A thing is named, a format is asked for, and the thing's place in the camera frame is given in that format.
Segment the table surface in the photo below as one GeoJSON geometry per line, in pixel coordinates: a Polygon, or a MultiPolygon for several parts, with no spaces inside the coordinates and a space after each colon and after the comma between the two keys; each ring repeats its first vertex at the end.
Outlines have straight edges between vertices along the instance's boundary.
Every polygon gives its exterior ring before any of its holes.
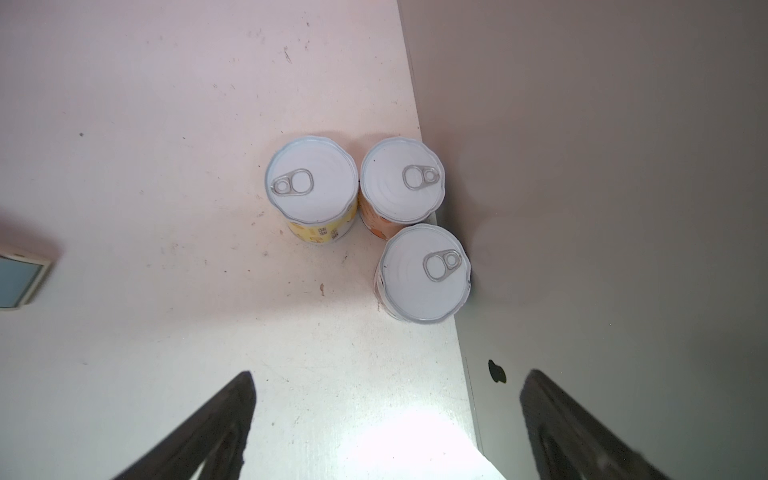
{"type": "Polygon", "coordinates": [[[387,316],[384,243],[303,243],[263,191],[300,135],[420,138],[395,0],[2,13],[0,241],[56,264],[0,314],[0,478],[110,478],[242,370],[242,478],[500,478],[453,318],[387,316]]]}

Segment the can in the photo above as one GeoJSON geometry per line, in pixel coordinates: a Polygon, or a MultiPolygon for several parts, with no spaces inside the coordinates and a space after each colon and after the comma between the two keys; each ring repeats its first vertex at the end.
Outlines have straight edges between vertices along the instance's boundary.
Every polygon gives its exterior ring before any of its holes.
{"type": "Polygon", "coordinates": [[[421,223],[387,242],[373,290],[396,319],[440,322],[467,301],[470,272],[461,242],[444,228],[421,223]]]}
{"type": "Polygon", "coordinates": [[[418,140],[386,138],[374,145],[360,171],[360,217],[384,240],[423,221],[445,198],[445,169],[418,140]]]}
{"type": "Polygon", "coordinates": [[[264,174],[266,195],[301,240],[328,243],[352,226],[357,212],[357,166],[325,137],[301,137],[272,156],[264,174]]]}

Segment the metal pull tab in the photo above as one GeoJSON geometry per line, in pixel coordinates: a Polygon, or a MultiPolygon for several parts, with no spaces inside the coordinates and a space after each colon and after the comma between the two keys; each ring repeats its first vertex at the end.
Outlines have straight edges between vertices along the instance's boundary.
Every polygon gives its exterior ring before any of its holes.
{"type": "Polygon", "coordinates": [[[434,167],[409,165],[402,169],[402,182],[411,190],[421,190],[440,181],[440,172],[434,167]]]}
{"type": "Polygon", "coordinates": [[[272,192],[275,195],[307,195],[315,187],[312,174],[306,168],[297,168],[272,180],[272,192]]]}
{"type": "Polygon", "coordinates": [[[442,282],[462,264],[462,255],[456,250],[441,250],[424,257],[424,272],[433,282],[442,282]]]}

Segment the apple logo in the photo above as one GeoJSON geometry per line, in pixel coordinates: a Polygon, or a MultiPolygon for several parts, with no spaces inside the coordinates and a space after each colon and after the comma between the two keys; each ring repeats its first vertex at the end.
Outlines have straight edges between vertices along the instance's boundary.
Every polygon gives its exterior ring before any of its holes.
{"type": "Polygon", "coordinates": [[[488,361],[488,371],[491,373],[491,378],[496,383],[506,383],[507,382],[507,374],[504,373],[504,369],[495,363],[493,363],[493,360],[488,361]]]}

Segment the white can lid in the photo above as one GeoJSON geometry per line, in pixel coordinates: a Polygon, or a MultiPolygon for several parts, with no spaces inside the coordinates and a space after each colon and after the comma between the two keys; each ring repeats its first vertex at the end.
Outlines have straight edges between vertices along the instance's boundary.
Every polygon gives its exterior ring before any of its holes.
{"type": "Polygon", "coordinates": [[[422,142],[387,138],[362,161],[362,194],[382,217],[416,223],[437,210],[445,197],[445,169],[422,142]]]}
{"type": "Polygon", "coordinates": [[[274,154],[264,174],[266,195],[289,220],[329,223],[357,198],[357,166],[336,142],[301,137],[274,154]]]}
{"type": "Polygon", "coordinates": [[[469,296],[469,258],[450,232],[419,224],[400,230],[379,262],[383,294],[401,316],[438,322],[469,296]]]}

